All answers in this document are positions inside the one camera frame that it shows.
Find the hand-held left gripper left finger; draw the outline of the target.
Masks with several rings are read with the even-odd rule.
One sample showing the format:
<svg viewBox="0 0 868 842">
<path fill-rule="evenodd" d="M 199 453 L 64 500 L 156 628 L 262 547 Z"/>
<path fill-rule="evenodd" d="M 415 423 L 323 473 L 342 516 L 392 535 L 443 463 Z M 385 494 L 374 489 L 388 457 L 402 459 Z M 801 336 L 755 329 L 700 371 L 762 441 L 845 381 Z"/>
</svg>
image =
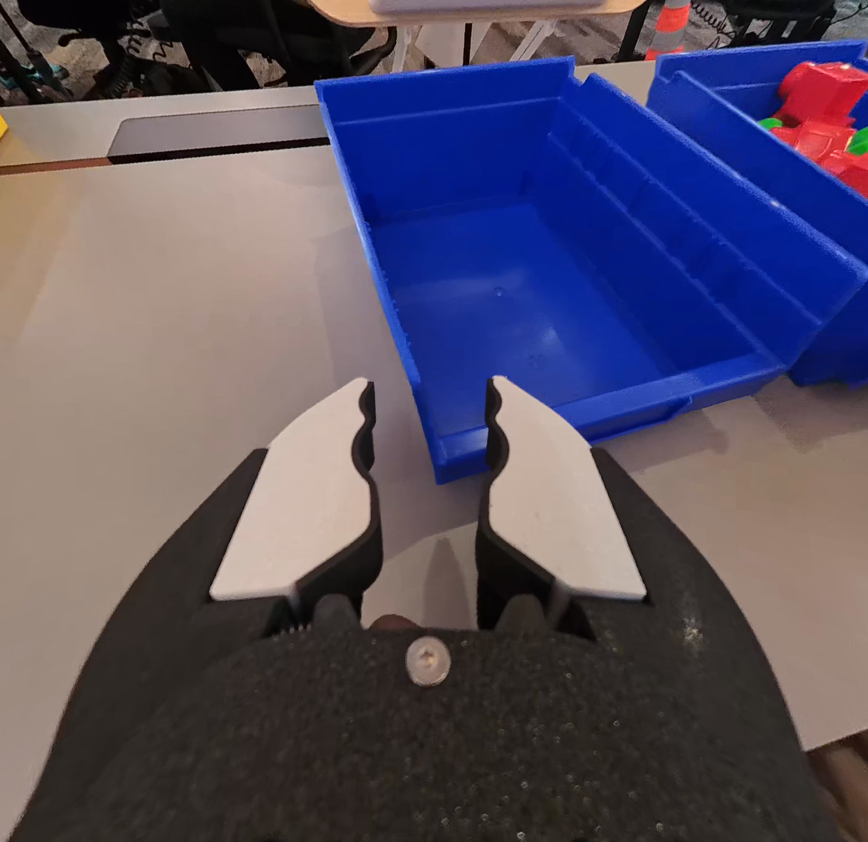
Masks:
<svg viewBox="0 0 868 842">
<path fill-rule="evenodd" d="M 382 568 L 371 476 L 374 384 L 356 378 L 293 420 L 266 457 L 209 589 L 213 601 L 360 599 Z"/>
</svg>

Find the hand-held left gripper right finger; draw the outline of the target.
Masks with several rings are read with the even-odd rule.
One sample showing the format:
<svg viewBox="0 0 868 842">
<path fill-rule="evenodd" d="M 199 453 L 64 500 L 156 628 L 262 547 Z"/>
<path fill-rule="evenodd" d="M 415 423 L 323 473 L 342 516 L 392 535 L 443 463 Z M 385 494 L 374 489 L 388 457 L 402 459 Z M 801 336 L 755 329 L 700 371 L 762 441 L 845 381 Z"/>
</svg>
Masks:
<svg viewBox="0 0 868 842">
<path fill-rule="evenodd" d="M 478 577 L 500 599 L 644 601 L 645 583 L 591 445 L 503 376 L 486 385 Z"/>
</svg>

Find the blue plastic bin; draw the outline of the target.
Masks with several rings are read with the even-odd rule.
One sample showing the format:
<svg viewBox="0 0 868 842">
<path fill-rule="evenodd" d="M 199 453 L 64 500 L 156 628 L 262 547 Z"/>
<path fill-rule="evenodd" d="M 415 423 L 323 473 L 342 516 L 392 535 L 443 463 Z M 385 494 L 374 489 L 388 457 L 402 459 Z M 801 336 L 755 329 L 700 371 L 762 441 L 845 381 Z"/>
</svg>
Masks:
<svg viewBox="0 0 868 842">
<path fill-rule="evenodd" d="M 736 47 L 659 58 L 647 106 L 866 266 L 866 197 L 762 128 L 778 86 L 804 61 L 866 72 L 866 43 Z M 866 127 L 866 95 L 853 110 Z"/>
<path fill-rule="evenodd" d="M 316 83 L 439 484 L 504 376 L 590 443 L 754 394 L 866 283 L 832 240 L 561 57 Z"/>
</svg>

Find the pile of colourful toy blocks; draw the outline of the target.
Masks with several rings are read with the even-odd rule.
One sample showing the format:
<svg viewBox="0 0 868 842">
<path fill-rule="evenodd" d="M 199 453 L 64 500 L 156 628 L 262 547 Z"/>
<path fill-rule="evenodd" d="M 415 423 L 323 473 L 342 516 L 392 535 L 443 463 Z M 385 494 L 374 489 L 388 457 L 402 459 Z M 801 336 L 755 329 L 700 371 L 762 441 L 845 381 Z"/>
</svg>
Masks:
<svg viewBox="0 0 868 842">
<path fill-rule="evenodd" d="M 804 61 L 778 86 L 779 109 L 758 124 L 866 197 L 867 128 L 852 113 L 866 90 L 866 72 L 850 63 Z"/>
</svg>

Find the orange traffic cone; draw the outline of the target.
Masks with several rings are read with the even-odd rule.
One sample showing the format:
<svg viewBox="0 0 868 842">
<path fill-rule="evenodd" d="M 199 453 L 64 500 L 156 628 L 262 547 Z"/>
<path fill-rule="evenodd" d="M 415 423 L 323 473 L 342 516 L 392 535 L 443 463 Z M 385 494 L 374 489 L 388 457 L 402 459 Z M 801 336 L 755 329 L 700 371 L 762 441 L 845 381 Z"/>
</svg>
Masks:
<svg viewBox="0 0 868 842">
<path fill-rule="evenodd" d="M 691 1 L 664 1 L 652 41 L 645 54 L 645 61 L 656 61 L 661 56 L 678 54 L 684 50 Z"/>
</svg>

